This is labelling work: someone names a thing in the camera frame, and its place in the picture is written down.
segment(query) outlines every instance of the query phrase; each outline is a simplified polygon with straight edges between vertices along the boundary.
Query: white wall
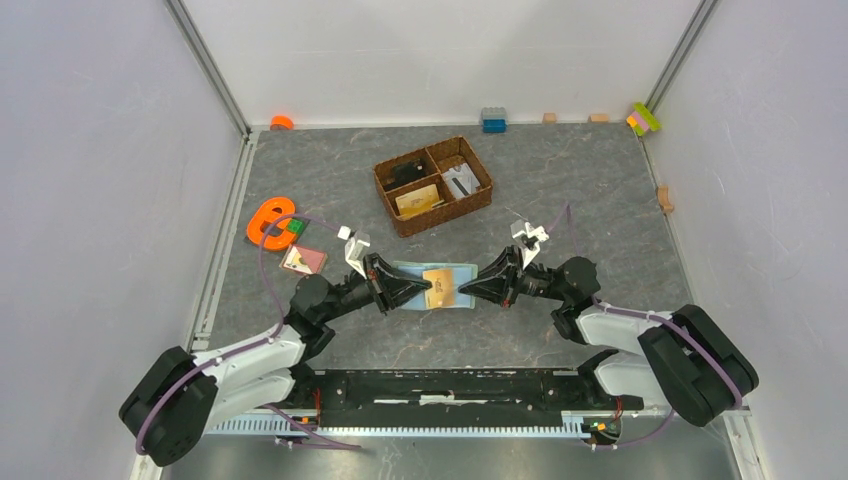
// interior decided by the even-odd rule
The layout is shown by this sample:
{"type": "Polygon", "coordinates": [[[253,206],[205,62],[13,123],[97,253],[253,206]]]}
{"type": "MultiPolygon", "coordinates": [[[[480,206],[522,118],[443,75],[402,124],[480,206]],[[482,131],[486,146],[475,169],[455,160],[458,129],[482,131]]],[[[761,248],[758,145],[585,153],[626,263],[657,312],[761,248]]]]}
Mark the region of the white wall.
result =
{"type": "Polygon", "coordinates": [[[848,3],[721,2],[649,139],[698,300],[760,374],[774,478],[845,478],[848,3]]]}
{"type": "Polygon", "coordinates": [[[127,478],[118,408],[185,338],[239,138],[161,1],[2,9],[0,476],[127,478]]]}
{"type": "Polygon", "coordinates": [[[248,122],[622,119],[697,0],[187,0],[248,122]]]}

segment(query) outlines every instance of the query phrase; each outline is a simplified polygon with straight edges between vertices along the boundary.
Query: floor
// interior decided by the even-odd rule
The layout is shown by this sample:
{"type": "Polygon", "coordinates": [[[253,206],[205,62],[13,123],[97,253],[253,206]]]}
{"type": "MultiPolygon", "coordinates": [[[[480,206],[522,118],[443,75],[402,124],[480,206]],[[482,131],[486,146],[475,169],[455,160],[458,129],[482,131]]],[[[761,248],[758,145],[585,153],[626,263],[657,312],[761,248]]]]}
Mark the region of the floor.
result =
{"type": "MultiPolygon", "coordinates": [[[[238,235],[268,198],[287,196],[297,211],[371,235],[386,260],[488,265],[510,244],[518,218],[549,224],[570,202],[582,253],[598,263],[601,296],[614,305],[673,310],[689,293],[641,144],[624,124],[513,125],[484,135],[477,126],[295,130],[258,139],[238,221],[238,235]],[[380,203],[372,166],[463,135],[494,180],[492,204],[402,239],[380,203]]],[[[343,243],[311,225],[299,243],[328,253],[323,274],[338,282],[350,268],[343,243]]],[[[575,254],[565,222],[536,261],[557,266],[575,254]]],[[[233,243],[220,292],[211,347],[254,335],[278,321],[256,266],[257,249],[233,243]]],[[[265,268],[284,300],[298,276],[267,255],[265,268]]],[[[561,339],[551,323],[557,305],[520,298],[510,309],[478,301],[474,310],[430,312],[375,306],[331,323],[337,336],[313,368],[570,367],[599,351],[561,339]]]]}

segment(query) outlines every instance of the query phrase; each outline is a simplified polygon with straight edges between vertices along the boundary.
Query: brown wicker basket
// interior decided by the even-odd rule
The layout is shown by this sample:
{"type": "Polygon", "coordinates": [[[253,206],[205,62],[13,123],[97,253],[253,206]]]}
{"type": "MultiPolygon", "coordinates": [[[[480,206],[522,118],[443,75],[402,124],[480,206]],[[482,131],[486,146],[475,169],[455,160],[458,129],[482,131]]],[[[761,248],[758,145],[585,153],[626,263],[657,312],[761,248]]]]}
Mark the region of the brown wicker basket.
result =
{"type": "Polygon", "coordinates": [[[471,144],[465,137],[449,138],[391,160],[380,162],[374,165],[374,182],[377,184],[377,193],[383,201],[383,206],[386,207],[386,211],[392,219],[392,224],[401,237],[423,232],[428,228],[485,207],[492,203],[492,189],[494,187],[492,177],[480,163],[480,158],[474,153],[474,149],[471,148],[471,144]],[[424,171],[427,176],[400,188],[386,191],[386,187],[395,180],[392,177],[392,167],[418,158],[424,159],[424,171]],[[445,184],[442,172],[461,163],[468,163],[471,171],[474,172],[480,182],[480,189],[457,200],[445,184]],[[433,184],[439,189],[439,195],[445,202],[414,217],[401,219],[398,215],[395,199],[405,193],[433,184]]]}

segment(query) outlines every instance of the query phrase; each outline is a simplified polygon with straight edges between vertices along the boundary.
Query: blue block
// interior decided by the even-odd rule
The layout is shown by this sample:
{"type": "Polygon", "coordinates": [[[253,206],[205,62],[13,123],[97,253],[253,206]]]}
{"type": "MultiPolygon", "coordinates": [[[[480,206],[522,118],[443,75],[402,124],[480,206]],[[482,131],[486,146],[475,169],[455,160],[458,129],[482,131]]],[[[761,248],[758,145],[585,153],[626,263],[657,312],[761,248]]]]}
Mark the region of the blue block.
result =
{"type": "Polygon", "coordinates": [[[483,133],[506,132],[506,120],[483,120],[483,133]]]}

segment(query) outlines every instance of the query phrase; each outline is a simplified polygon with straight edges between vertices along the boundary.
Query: cable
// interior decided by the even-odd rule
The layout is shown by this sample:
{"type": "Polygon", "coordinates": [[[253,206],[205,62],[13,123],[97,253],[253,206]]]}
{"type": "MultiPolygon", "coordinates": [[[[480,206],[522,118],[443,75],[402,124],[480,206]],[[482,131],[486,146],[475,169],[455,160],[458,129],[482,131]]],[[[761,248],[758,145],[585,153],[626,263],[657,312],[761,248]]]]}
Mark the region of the cable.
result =
{"type": "MultiPolygon", "coordinates": [[[[326,222],[323,219],[313,217],[311,215],[301,214],[301,213],[292,213],[292,214],[281,215],[280,217],[278,217],[276,220],[274,220],[270,225],[268,225],[265,228],[264,232],[262,233],[262,239],[259,240],[259,255],[258,255],[259,273],[262,276],[262,283],[265,285],[265,288],[268,290],[268,293],[271,294],[271,298],[274,299],[274,303],[277,305],[277,309],[280,311],[280,321],[277,323],[277,327],[266,338],[261,338],[261,339],[255,341],[255,342],[248,343],[247,345],[242,345],[241,347],[234,348],[234,349],[232,349],[228,352],[224,352],[218,358],[213,358],[211,360],[208,360],[208,361],[194,367],[188,373],[183,375],[179,380],[177,380],[173,385],[171,385],[171,388],[166,390],[165,394],[162,395],[162,397],[156,402],[155,405],[153,405],[153,408],[150,410],[150,413],[147,414],[147,417],[144,419],[144,422],[142,422],[142,424],[141,424],[141,428],[138,430],[138,434],[136,435],[136,439],[135,439],[135,451],[136,451],[137,454],[146,455],[146,453],[144,451],[144,439],[147,437],[147,431],[150,429],[150,424],[153,423],[153,419],[156,418],[156,415],[159,414],[159,412],[162,410],[162,408],[165,406],[165,404],[168,402],[168,400],[170,400],[171,397],[173,397],[174,394],[177,393],[177,391],[179,391],[186,383],[188,383],[189,380],[191,380],[195,375],[199,374],[203,370],[205,370],[205,369],[207,369],[207,368],[209,368],[213,365],[218,364],[220,361],[226,360],[226,359],[231,358],[231,357],[238,355],[240,353],[244,353],[244,352],[251,350],[253,348],[256,348],[260,345],[267,344],[269,339],[276,338],[280,334],[280,332],[283,331],[283,327],[286,324],[286,311],[283,308],[282,302],[280,302],[280,298],[277,297],[277,294],[274,292],[274,287],[271,285],[271,281],[268,280],[268,274],[265,272],[265,266],[262,264],[262,251],[265,250],[265,242],[268,239],[268,236],[270,235],[270,233],[274,230],[274,228],[276,228],[277,225],[280,222],[282,222],[284,220],[291,219],[291,218],[299,218],[299,219],[302,219],[302,220],[308,220],[309,222],[317,223],[318,225],[326,227],[330,230],[338,231],[339,228],[340,228],[339,226],[336,226],[334,224],[326,222]]],[[[283,414],[283,418],[287,422],[289,422],[290,425],[294,426],[295,428],[298,428],[299,425],[300,425],[297,422],[295,422],[294,419],[292,419],[288,415],[283,414]]],[[[327,443],[329,443],[331,445],[333,443],[338,443],[338,442],[333,442],[332,440],[329,440],[329,439],[323,439],[323,441],[326,441],[327,443]]]]}
{"type": "Polygon", "coordinates": [[[318,441],[327,443],[327,445],[320,445],[320,444],[314,444],[314,443],[297,444],[297,445],[300,445],[300,447],[302,447],[302,448],[319,448],[319,449],[320,448],[324,448],[324,449],[329,448],[329,449],[335,449],[335,450],[358,450],[358,449],[362,448],[359,445],[351,445],[349,443],[337,442],[335,440],[330,440],[327,437],[322,437],[321,435],[318,435],[317,433],[313,432],[312,430],[310,430],[310,429],[304,427],[303,425],[301,425],[300,423],[296,422],[293,418],[286,415],[285,412],[283,412],[279,408],[271,405],[270,403],[266,404],[266,405],[262,405],[262,407],[267,408],[268,410],[271,410],[272,412],[276,413],[277,415],[283,417],[283,419],[285,421],[287,421],[289,423],[289,425],[291,425],[292,427],[294,427],[294,428],[300,430],[301,432],[305,433],[306,436],[308,436],[309,438],[311,438],[313,440],[318,440],[318,441]]]}
{"type": "Polygon", "coordinates": [[[663,422],[657,427],[653,432],[645,435],[644,437],[637,438],[636,440],[630,440],[629,442],[624,443],[616,443],[615,445],[591,445],[592,450],[618,450],[623,447],[635,447],[636,445],[647,442],[648,440],[653,439],[660,433],[662,433],[668,426],[671,424],[671,419],[674,418],[674,410],[668,412],[668,416],[663,419],[663,422]]]}
{"type": "MultiPolygon", "coordinates": [[[[582,256],[582,254],[580,252],[580,245],[577,243],[577,234],[576,234],[576,231],[575,231],[575,228],[574,228],[574,219],[571,216],[571,205],[568,202],[565,203],[565,206],[563,207],[562,212],[565,212],[565,221],[566,221],[566,224],[568,225],[568,231],[571,234],[571,241],[574,244],[574,253],[576,253],[577,256],[582,256]]],[[[556,226],[557,222],[559,222],[559,216],[557,217],[557,219],[552,224],[552,227],[556,226]]],[[[645,319],[648,319],[648,320],[653,320],[655,322],[659,322],[663,326],[668,327],[671,331],[676,333],[678,336],[680,336],[680,338],[682,338],[686,343],[688,343],[689,346],[692,347],[693,350],[698,352],[698,354],[701,355],[701,357],[707,362],[707,364],[709,364],[710,368],[715,370],[715,372],[718,374],[719,378],[721,378],[721,380],[727,386],[728,390],[730,390],[730,393],[733,394],[733,400],[734,400],[733,408],[739,408],[739,407],[742,406],[742,392],[740,392],[739,387],[737,387],[736,384],[733,383],[733,380],[731,380],[730,375],[727,374],[727,372],[724,370],[724,368],[722,368],[721,365],[719,365],[719,363],[712,357],[712,355],[709,354],[709,352],[707,352],[707,350],[704,347],[701,346],[701,344],[699,344],[694,338],[692,338],[692,336],[689,335],[689,333],[687,333],[685,330],[678,327],[674,322],[657,315],[656,312],[642,312],[642,311],[639,311],[639,310],[630,310],[630,309],[626,309],[626,308],[613,307],[612,305],[610,305],[606,302],[601,303],[600,301],[598,301],[598,298],[595,297],[594,295],[592,295],[592,303],[594,303],[596,307],[603,309],[604,313],[613,313],[613,314],[616,314],[616,315],[623,315],[623,316],[634,317],[634,318],[639,318],[639,319],[645,318],[645,319]]],[[[653,439],[654,437],[656,437],[657,435],[662,433],[666,428],[668,428],[669,424],[671,423],[672,418],[674,418],[674,410],[671,410],[668,413],[668,416],[663,420],[663,422],[660,424],[660,426],[656,430],[649,433],[648,435],[645,435],[642,438],[639,438],[639,439],[636,439],[636,440],[631,440],[629,442],[616,444],[616,445],[593,445],[592,449],[593,450],[616,450],[616,449],[619,449],[619,448],[622,448],[622,447],[632,447],[632,446],[636,446],[636,445],[639,445],[641,443],[647,442],[648,440],[653,439]]]]}
{"type": "Polygon", "coordinates": [[[621,401],[621,397],[615,397],[615,415],[612,417],[612,423],[615,423],[618,419],[621,418],[621,415],[624,413],[624,402],[621,401]]]}

